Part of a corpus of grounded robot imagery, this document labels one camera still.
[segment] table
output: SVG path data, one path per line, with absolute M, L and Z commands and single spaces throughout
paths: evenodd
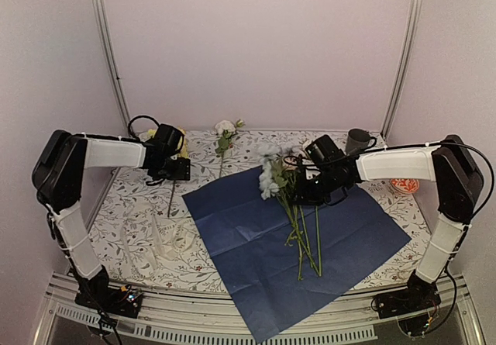
M 226 152 L 222 176 L 259 165 L 256 148 L 261 143 L 301 146 L 306 140 L 313 140 L 322 134 L 329 134 L 339 147 L 344 148 L 345 133 L 242 130 L 235 137 L 233 148 Z M 175 184 L 170 217 L 167 217 L 167 209 L 173 183 L 166 181 L 160 186 L 150 187 L 145 184 L 149 179 L 145 171 L 122 168 L 92 225 L 91 242 L 98 259 L 106 266 L 113 280 L 182 292 L 228 295 L 181 197 L 219 177 L 221 160 L 215 154 L 218 137 L 213 131 L 190 131 L 186 137 L 191 158 L 191 180 Z M 377 144 L 384 145 L 382 138 L 377 138 Z M 377 200 L 412 240 L 353 290 L 405 283 L 425 252 L 430 239 L 428 226 L 413 196 L 396 192 L 388 181 L 367 182 L 360 184 L 360 187 Z M 156 216 L 163 240 L 170 239 L 178 227 L 184 228 L 194 237 L 191 247 L 183 253 L 170 260 L 157 259 L 155 269 L 146 258 L 153 247 L 150 227 L 152 213 Z M 131 256 L 124 251 L 122 225 L 126 228 Z M 129 262 L 130 257 L 139 269 Z

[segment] mug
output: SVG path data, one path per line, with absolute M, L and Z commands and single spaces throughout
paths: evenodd
M 348 132 L 346 140 L 346 155 L 358 154 L 360 151 L 370 149 L 377 143 L 377 138 L 372 137 L 366 130 L 353 128 Z

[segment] floral tablecloth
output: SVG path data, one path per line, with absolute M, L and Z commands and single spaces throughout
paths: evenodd
M 234 138 L 233 147 L 226 152 L 222 176 L 259 165 L 257 145 L 261 143 L 291 143 L 297 146 L 322 134 L 329 134 L 339 147 L 344 148 L 345 133 L 242 130 Z M 153 287 L 227 294 L 181 197 L 219 177 L 221 161 L 214 151 L 217 136 L 213 131 L 191 131 L 187 132 L 186 137 L 191 158 L 191 180 L 176 182 L 170 216 L 167 217 L 167 209 L 171 201 L 172 182 L 165 181 L 160 186 L 150 187 L 145 184 L 149 178 L 144 170 L 122 168 L 90 230 L 90 238 L 99 260 L 107 267 L 112 279 Z M 383 143 L 378 137 L 377 144 Z M 413 196 L 396 192 L 388 181 L 363 183 L 360 187 L 377 200 L 412 240 L 354 289 L 406 282 L 430 239 L 419 207 Z M 193 236 L 188 249 L 167 259 L 157 258 L 156 266 L 150 266 L 150 259 L 147 258 L 154 248 L 150 227 L 152 214 L 165 243 L 173 242 L 178 226 Z M 129 252 L 125 251 L 123 237 L 127 240 Z

